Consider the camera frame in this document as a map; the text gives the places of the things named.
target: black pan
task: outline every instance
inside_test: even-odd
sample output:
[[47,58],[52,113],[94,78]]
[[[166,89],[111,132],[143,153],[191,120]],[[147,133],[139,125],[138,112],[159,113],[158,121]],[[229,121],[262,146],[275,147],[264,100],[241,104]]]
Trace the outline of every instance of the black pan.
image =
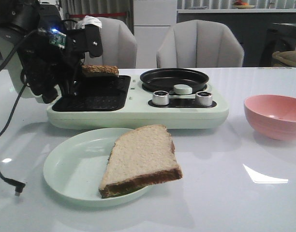
[[196,93],[205,88],[209,77],[202,72],[190,69],[154,69],[140,75],[143,88],[149,91],[163,90],[170,92],[174,85],[184,84],[192,88]]

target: bowl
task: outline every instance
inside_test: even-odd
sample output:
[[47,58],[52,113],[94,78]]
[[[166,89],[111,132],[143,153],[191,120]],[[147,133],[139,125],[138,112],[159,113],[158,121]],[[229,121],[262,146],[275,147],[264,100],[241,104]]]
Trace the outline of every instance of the bowl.
[[257,132],[269,138],[296,140],[296,98],[255,95],[244,101],[246,119]]

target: plate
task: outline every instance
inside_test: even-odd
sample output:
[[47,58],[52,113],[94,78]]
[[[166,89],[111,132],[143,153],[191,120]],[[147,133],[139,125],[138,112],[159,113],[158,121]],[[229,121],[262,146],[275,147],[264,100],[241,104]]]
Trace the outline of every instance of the plate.
[[251,9],[254,5],[233,5],[237,9]]
[[91,130],[64,141],[45,160],[43,174],[46,183],[67,200],[85,206],[114,206],[142,196],[152,186],[106,199],[101,198],[98,190],[116,139],[131,130]]

